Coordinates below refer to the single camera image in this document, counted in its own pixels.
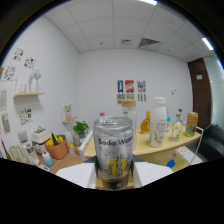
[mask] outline door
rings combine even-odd
[[[198,113],[198,127],[205,128],[211,123],[211,88],[207,69],[202,58],[188,63],[192,91],[193,111]]]

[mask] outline flower pot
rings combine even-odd
[[[83,132],[81,132],[81,133],[79,133],[79,138],[81,139],[81,138],[85,138],[85,132],[83,131]]]
[[[37,80],[35,78],[32,78],[31,83],[30,83],[30,92],[31,93],[36,93],[37,92]]]
[[[70,121],[72,119],[71,112],[66,112],[66,120]]]

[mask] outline box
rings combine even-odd
[[[53,159],[63,159],[65,155],[68,153],[66,140],[61,142],[59,145],[54,145],[54,146],[46,145],[46,142],[45,142],[45,146]]]

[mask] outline can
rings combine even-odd
[[[193,137],[196,132],[197,124],[198,124],[198,113],[189,112],[187,115],[185,135],[188,137]]]
[[[104,117],[93,124],[93,138],[103,186],[122,190],[128,185],[133,151],[133,122],[124,117]]]

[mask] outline wall shelf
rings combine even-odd
[[[73,118],[72,118],[71,120],[69,120],[69,121],[64,120],[64,121],[62,121],[62,123],[64,123],[64,124],[71,123],[71,122],[74,121],[76,118],[78,118],[78,117],[73,117]]]
[[[44,93],[17,93],[13,96],[13,98],[15,97],[19,97],[19,96],[37,96],[37,95],[43,95]]]

